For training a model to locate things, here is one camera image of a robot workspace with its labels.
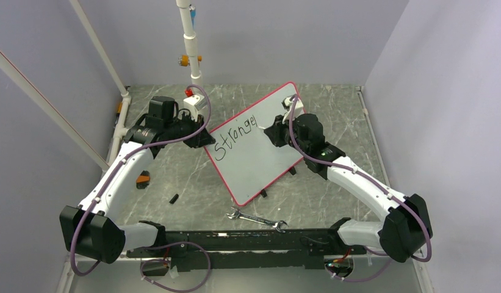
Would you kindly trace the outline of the black marker cap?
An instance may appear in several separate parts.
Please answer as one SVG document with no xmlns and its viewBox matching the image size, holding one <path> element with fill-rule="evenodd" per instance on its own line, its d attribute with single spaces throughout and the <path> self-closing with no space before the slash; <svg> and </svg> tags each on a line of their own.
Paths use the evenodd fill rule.
<svg viewBox="0 0 501 293">
<path fill-rule="evenodd" d="M 171 200 L 169 201 L 169 203 L 170 203 L 170 204 L 174 204 L 174 203 L 177 201 L 177 199 L 178 199 L 178 198 L 179 198 L 179 195 L 178 195 L 178 194 L 175 194 L 175 195 L 171 198 Z"/>
</svg>

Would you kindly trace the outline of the red framed whiteboard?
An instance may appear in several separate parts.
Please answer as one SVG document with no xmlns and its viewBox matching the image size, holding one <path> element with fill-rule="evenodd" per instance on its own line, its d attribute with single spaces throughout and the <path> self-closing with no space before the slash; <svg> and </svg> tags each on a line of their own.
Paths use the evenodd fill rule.
<svg viewBox="0 0 501 293">
<path fill-rule="evenodd" d="M 245 206 L 302 160 L 289 146 L 275 147 L 264 131 L 286 110 L 281 102 L 298 92 L 287 82 L 214 128 L 204 149 L 237 206 Z"/>
</svg>

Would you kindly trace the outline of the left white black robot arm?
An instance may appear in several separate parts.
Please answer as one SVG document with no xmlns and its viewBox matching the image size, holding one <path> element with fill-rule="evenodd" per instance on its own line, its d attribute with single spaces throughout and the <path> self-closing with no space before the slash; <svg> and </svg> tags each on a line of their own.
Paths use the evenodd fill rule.
<svg viewBox="0 0 501 293">
<path fill-rule="evenodd" d="M 136 180 L 165 146 L 183 142 L 191 148 L 213 144 L 208 133 L 212 106 L 204 97 L 200 106 L 183 108 L 167 96 L 154 96 L 147 113 L 127 131 L 113 164 L 93 190 L 77 205 L 65 206 L 59 215 L 65 246 L 72 261 L 77 255 L 111 264 L 122 252 L 142 248 L 151 256 L 167 247 L 165 228 L 150 221 L 119 226 L 123 204 Z"/>
</svg>

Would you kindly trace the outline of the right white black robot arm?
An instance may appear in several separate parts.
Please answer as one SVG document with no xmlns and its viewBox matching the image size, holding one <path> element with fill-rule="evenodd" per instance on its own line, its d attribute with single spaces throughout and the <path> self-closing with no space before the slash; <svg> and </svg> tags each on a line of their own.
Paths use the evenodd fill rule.
<svg viewBox="0 0 501 293">
<path fill-rule="evenodd" d="M 432 256 L 431 227 L 425 200 L 404 195 L 365 172 L 337 146 L 326 141 L 314 114 L 289 119 L 278 115 L 264 128 L 272 145 L 295 148 L 308 169 L 354 195 L 378 217 L 376 222 L 341 219 L 328 236 L 328 246 L 343 253 L 350 246 L 379 248 L 397 262 L 427 262 Z"/>
</svg>

